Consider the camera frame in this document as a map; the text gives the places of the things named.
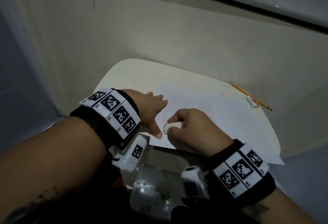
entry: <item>beige wall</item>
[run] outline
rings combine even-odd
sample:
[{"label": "beige wall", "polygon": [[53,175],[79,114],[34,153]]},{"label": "beige wall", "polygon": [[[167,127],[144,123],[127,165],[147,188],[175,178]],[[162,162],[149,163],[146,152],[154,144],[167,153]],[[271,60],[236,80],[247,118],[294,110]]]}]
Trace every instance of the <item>beige wall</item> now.
[{"label": "beige wall", "polygon": [[139,58],[232,81],[266,102],[283,156],[327,140],[327,35],[212,0],[18,1],[66,114],[114,64]]}]

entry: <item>forearm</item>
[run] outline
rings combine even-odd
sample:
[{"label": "forearm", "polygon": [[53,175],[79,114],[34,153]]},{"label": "forearm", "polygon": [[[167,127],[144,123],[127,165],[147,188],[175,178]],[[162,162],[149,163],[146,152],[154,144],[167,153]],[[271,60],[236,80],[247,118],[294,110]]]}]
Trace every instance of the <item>forearm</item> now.
[{"label": "forearm", "polygon": [[87,184],[106,155],[77,117],[28,139],[0,158],[0,220],[34,201],[60,198]]},{"label": "forearm", "polygon": [[243,212],[264,224],[315,224],[316,222],[296,205],[279,188],[252,206],[246,206]]}]

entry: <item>red and white eraser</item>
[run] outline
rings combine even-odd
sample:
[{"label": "red and white eraser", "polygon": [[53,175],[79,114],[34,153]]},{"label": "red and white eraser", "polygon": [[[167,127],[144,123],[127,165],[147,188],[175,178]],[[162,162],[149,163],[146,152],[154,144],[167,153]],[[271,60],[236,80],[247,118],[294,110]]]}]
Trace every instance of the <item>red and white eraser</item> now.
[{"label": "red and white eraser", "polygon": [[251,105],[252,108],[260,107],[260,105],[254,100],[252,96],[246,96],[245,99]]},{"label": "red and white eraser", "polygon": [[163,131],[165,134],[167,134],[167,130],[170,128],[170,127],[178,127],[179,129],[181,129],[182,127],[182,123],[184,121],[180,121],[180,122],[174,122],[174,123],[166,123],[164,125],[164,128],[163,128]]}]

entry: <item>white paper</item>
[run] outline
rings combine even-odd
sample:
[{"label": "white paper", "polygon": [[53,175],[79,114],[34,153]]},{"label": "white paper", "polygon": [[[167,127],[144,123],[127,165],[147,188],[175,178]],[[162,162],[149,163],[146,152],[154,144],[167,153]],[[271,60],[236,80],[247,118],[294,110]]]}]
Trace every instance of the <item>white paper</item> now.
[{"label": "white paper", "polygon": [[[211,120],[232,139],[248,143],[267,163],[284,164],[272,146],[272,135],[265,128],[257,113],[246,100],[236,100],[225,95],[210,95],[171,85],[159,85],[157,94],[168,99],[167,106],[157,115],[156,122],[163,129],[167,120],[181,108],[196,108],[205,112]],[[172,144],[166,134],[162,139],[151,136],[150,145],[187,150],[181,144]]]}]

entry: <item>yellow pencil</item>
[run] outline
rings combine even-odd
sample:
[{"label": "yellow pencil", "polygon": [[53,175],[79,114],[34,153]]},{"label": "yellow pencil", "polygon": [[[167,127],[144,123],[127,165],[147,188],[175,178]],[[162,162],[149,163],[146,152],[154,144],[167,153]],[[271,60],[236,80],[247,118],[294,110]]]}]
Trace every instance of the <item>yellow pencil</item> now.
[{"label": "yellow pencil", "polygon": [[[241,88],[238,87],[237,85],[234,85],[234,84],[231,84],[231,83],[230,83],[230,85],[232,85],[233,87],[235,87],[236,89],[238,89],[240,92],[246,94],[247,96],[251,96],[249,93],[247,93],[245,90],[241,89]],[[272,111],[272,108],[271,108],[271,107],[265,105],[264,103],[260,102],[259,100],[255,99],[254,97],[253,97],[253,99],[254,99],[257,103],[260,103],[262,106],[264,106],[265,108],[268,108],[269,110]]]}]

